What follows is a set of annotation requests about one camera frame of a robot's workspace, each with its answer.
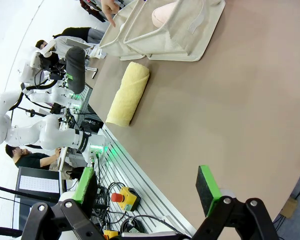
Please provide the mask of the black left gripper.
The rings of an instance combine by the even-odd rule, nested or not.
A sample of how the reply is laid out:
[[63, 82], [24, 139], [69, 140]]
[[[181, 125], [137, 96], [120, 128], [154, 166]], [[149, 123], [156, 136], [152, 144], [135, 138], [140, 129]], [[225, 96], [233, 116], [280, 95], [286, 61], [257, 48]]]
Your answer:
[[49, 57], [40, 54], [39, 58], [42, 69], [50, 72], [50, 79], [65, 82], [73, 80], [73, 76], [65, 72], [66, 62], [59, 59], [56, 53], [52, 52]]

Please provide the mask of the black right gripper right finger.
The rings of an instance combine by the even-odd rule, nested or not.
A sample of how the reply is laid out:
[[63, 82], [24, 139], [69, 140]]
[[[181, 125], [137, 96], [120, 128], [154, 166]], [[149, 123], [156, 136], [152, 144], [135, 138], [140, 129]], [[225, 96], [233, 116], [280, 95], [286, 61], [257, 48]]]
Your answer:
[[205, 219], [193, 240], [217, 240], [224, 228], [233, 228], [242, 240], [278, 240], [264, 202], [249, 198], [245, 202], [221, 192], [207, 165], [198, 167], [195, 187]]

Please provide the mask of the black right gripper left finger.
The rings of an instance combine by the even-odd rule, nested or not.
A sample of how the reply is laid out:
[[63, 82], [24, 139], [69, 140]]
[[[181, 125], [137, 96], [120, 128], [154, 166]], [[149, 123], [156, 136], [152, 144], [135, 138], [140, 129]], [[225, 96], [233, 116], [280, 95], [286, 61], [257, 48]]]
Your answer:
[[31, 207], [21, 239], [58, 240], [62, 232], [72, 231], [79, 240], [103, 240], [90, 220], [97, 188], [95, 170], [85, 167], [72, 197], [52, 207], [43, 202]]

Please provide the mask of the person's right hand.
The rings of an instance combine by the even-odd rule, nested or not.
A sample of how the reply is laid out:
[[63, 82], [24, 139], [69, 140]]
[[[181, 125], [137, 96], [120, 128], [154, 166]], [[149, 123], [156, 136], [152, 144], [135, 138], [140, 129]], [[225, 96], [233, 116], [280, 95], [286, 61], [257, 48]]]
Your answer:
[[120, 10], [119, 5], [115, 3], [114, 0], [101, 0], [101, 9], [104, 13], [107, 20], [110, 22], [110, 24], [115, 27], [116, 23], [113, 20], [113, 15], [117, 14]]

